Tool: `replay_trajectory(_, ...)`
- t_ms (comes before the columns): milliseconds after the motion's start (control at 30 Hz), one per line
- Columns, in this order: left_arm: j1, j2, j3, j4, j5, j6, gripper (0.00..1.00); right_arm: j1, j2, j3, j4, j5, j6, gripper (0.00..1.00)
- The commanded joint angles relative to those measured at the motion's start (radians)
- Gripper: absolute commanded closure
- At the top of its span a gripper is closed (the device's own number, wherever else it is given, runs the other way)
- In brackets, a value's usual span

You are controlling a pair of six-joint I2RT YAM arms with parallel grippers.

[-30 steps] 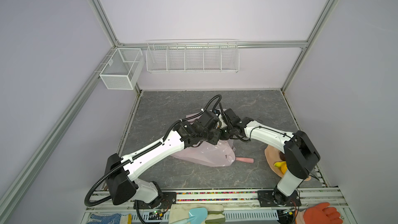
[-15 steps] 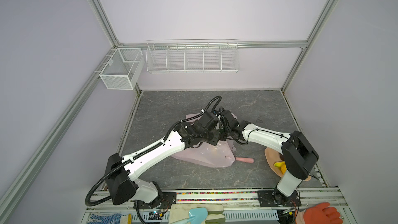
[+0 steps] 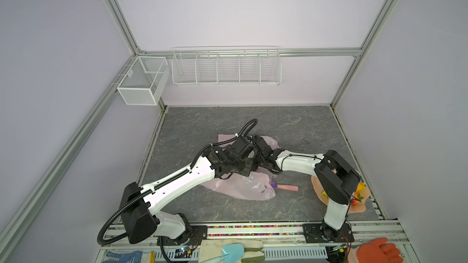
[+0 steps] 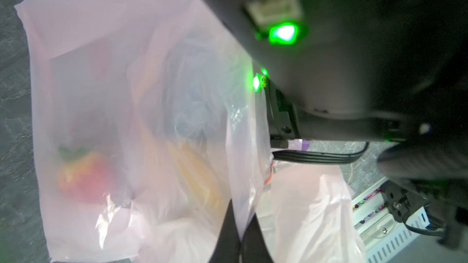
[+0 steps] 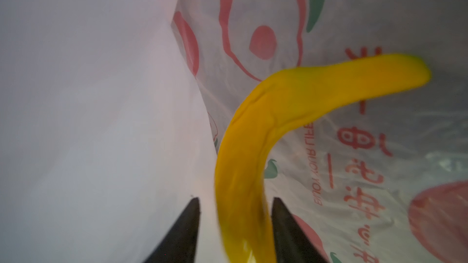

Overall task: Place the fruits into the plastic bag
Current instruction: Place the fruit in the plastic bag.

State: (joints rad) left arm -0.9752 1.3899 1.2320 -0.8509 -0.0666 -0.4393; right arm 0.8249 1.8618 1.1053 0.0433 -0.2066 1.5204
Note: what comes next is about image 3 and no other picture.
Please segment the pink printed plastic bag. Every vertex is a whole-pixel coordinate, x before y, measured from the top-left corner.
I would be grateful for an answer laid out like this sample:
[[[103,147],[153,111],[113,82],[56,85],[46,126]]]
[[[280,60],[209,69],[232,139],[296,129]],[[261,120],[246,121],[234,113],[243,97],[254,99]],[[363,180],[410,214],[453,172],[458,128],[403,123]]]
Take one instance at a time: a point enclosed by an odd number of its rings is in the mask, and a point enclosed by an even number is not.
[[[252,170],[248,177],[234,173],[215,178],[201,185],[211,191],[241,200],[265,201],[276,196],[271,186],[273,174],[268,170]]]

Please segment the yellow banana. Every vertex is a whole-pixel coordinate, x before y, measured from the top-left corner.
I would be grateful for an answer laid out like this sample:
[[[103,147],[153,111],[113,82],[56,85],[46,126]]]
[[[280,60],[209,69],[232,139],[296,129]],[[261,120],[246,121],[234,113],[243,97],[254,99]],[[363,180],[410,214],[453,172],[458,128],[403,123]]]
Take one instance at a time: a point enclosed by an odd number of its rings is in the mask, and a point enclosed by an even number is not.
[[[364,190],[365,187],[366,187],[366,183],[359,183],[356,192],[360,192]]]

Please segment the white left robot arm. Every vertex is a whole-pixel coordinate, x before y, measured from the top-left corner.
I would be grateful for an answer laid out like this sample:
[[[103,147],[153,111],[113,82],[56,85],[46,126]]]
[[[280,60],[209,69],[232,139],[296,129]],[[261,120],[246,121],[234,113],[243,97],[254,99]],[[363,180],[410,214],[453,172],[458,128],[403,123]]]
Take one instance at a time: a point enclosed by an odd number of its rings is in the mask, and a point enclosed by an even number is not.
[[[97,235],[99,245],[110,245],[127,238],[131,244],[152,235],[167,237],[177,244],[186,242],[192,227],[182,213],[162,209],[197,185],[225,174],[249,175],[258,153],[258,136],[234,138],[203,147],[184,168],[152,183],[127,185],[119,210],[106,221]]]

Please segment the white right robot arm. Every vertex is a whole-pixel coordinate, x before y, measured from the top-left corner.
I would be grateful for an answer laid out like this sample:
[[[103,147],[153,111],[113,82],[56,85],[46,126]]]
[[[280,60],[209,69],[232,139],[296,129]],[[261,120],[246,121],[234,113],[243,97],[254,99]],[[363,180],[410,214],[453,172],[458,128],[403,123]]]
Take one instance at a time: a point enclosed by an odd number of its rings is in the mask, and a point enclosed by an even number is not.
[[[337,151],[328,150],[323,154],[305,154],[285,149],[272,149],[258,135],[252,137],[258,153],[256,164],[273,174],[291,171],[316,177],[329,202],[320,226],[320,237],[326,242],[343,239],[354,241],[347,213],[351,201],[361,181],[360,173],[351,166]]]

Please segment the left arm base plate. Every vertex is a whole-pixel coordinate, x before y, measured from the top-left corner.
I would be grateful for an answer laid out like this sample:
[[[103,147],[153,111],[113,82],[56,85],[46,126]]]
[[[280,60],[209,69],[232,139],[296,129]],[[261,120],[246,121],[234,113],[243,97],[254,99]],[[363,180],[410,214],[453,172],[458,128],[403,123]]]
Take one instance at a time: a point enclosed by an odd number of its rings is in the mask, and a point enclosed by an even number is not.
[[[176,239],[170,239],[169,237],[159,237],[157,245],[163,244],[167,246],[183,246],[183,245],[197,245],[208,237],[208,226],[207,225],[192,225],[191,228],[184,232]]]

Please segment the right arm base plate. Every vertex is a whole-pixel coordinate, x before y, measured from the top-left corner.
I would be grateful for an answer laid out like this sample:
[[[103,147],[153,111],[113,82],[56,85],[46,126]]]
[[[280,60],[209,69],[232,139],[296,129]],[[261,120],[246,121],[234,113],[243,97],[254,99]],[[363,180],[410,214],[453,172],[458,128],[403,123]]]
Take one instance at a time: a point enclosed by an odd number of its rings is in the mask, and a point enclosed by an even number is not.
[[[355,242],[351,224],[345,222],[340,230],[322,223],[303,224],[306,243],[346,243]]]

